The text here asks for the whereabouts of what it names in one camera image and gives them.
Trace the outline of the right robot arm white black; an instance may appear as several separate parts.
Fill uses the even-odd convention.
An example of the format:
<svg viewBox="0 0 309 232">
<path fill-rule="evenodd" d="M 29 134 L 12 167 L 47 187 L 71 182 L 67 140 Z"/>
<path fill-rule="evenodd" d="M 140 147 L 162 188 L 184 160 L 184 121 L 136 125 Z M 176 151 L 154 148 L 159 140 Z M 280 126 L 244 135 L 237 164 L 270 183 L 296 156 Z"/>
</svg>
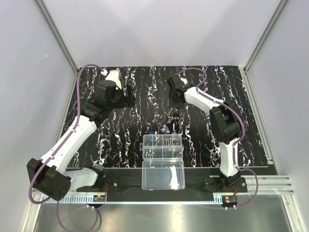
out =
<svg viewBox="0 0 309 232">
<path fill-rule="evenodd" d="M 211 132 L 220 148 L 221 182 L 226 186 L 235 184 L 240 179 L 238 164 L 238 144 L 243 139 L 245 129 L 233 101 L 219 100 L 199 89 L 186 84 L 180 77 L 167 79 L 169 85 L 169 103 L 173 107 L 191 104 L 210 116 Z"/>
</svg>

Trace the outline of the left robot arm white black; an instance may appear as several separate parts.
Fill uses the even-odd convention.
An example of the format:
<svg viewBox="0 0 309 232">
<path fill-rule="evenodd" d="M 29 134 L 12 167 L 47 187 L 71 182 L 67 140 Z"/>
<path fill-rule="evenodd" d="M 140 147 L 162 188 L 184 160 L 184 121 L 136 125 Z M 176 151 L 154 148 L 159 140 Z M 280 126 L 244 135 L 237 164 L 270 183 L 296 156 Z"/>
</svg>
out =
<svg viewBox="0 0 309 232">
<path fill-rule="evenodd" d="M 36 203 L 32 197 L 33 189 L 56 201 L 63 199 L 71 190 L 84 187 L 94 191 L 102 189 L 104 173 L 101 168 L 67 171 L 67 166 L 78 149 L 114 109 L 134 106 L 132 85 L 127 84 L 123 90 L 115 81 L 100 81 L 94 88 L 93 96 L 87 100 L 59 141 L 40 159 L 32 158 L 27 163 L 30 200 Z"/>
</svg>

